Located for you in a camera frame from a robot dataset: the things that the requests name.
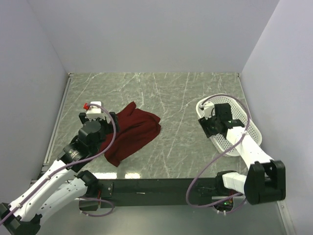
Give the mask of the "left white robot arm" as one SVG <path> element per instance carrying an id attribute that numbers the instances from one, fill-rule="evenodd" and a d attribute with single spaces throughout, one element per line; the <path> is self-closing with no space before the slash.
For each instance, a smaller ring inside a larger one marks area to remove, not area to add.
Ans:
<path id="1" fill-rule="evenodd" d="M 76 198 L 91 200 L 97 193 L 99 180 L 81 169 L 105 153 L 100 145 L 108 134 L 116 135 L 119 131 L 116 114 L 108 115 L 111 122 L 101 115 L 91 119 L 86 113 L 80 113 L 82 128 L 47 172 L 19 198 L 1 203 L 0 223 L 10 234 L 35 235 L 63 206 Z"/>

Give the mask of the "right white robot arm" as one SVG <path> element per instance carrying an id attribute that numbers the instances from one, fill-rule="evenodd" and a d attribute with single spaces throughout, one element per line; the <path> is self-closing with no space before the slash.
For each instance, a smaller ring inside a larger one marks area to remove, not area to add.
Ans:
<path id="1" fill-rule="evenodd" d="M 236 171 L 219 172 L 215 191 L 226 195 L 231 190 L 246 196 L 252 204 L 281 201 L 286 198 L 286 168 L 282 161 L 276 161 L 265 153 L 251 137 L 247 123 L 235 119 L 229 103 L 208 102 L 196 108 L 199 124 L 205 135 L 221 136 L 230 143 L 248 168 L 247 175 Z"/>

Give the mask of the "dark red t-shirt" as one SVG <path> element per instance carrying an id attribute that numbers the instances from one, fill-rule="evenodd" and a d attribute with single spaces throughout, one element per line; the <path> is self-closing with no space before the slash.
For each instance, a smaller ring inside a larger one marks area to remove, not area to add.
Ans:
<path id="1" fill-rule="evenodd" d="M 104 153 L 107 161 L 115 167 L 154 140 L 161 131 L 160 117 L 129 103 L 117 114 L 119 131 L 112 146 Z"/>

